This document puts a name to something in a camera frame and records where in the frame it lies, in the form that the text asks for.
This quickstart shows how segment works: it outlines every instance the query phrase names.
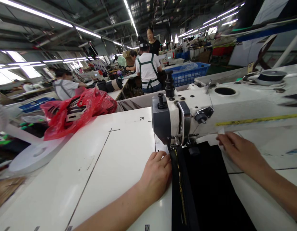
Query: gold zipper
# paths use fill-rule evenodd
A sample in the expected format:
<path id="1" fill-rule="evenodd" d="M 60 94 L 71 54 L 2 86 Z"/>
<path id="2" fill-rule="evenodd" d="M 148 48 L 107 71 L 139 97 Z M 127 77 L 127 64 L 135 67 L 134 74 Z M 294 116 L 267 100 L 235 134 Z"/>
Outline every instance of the gold zipper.
<path id="1" fill-rule="evenodd" d="M 178 164 L 177 151 L 176 151 L 176 149 L 174 149 L 174 151 L 175 151 L 176 160 L 177 160 L 177 168 L 178 168 L 178 171 L 179 171 L 179 191 L 180 191 L 181 203 L 182 203 L 182 207 L 183 207 L 184 222 L 185 222 L 185 225 L 187 225 L 187 216 L 186 216 L 186 210 L 185 210 L 184 193 L 183 193 L 183 188 L 181 186 L 181 177 L 180 177 L 181 173 L 180 173 L 179 164 Z"/>

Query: yellow measuring tape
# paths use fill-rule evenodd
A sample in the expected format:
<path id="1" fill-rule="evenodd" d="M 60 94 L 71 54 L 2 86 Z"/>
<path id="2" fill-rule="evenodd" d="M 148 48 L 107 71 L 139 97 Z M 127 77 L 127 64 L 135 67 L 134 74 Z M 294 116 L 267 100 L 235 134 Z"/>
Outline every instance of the yellow measuring tape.
<path id="1" fill-rule="evenodd" d="M 251 124 L 251 123 L 266 122 L 266 121 L 281 120 L 281 119 L 291 119 L 291 118 L 297 118 L 297 114 L 281 115 L 281 116 L 273 116 L 273 117 L 265 117 L 265 118 L 256 118 L 256 119 L 248 119 L 248 120 L 236 120 L 236 121 L 229 121 L 229 122 L 220 122 L 220 123 L 216 123 L 216 126 Z"/>

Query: plastic bag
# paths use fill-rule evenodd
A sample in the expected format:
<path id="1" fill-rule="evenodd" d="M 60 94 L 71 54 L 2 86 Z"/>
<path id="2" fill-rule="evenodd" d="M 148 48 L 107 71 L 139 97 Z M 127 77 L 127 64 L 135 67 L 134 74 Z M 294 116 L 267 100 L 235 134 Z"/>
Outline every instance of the plastic bag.
<path id="1" fill-rule="evenodd" d="M 64 101 L 49 101 L 42 104 L 49 128 L 44 140 L 55 140 L 75 133 L 92 116 L 115 112 L 117 102 L 106 92 L 96 88 L 85 90 L 80 96 Z"/>
<path id="2" fill-rule="evenodd" d="M 194 63 L 194 62 L 191 62 L 191 61 L 187 61 L 185 62 L 181 68 L 180 68 L 180 71 L 181 72 L 184 72 L 184 71 L 190 71 L 190 70 L 193 70 L 193 69 L 196 69 L 198 68 L 199 66 L 197 65 L 197 63 Z"/>

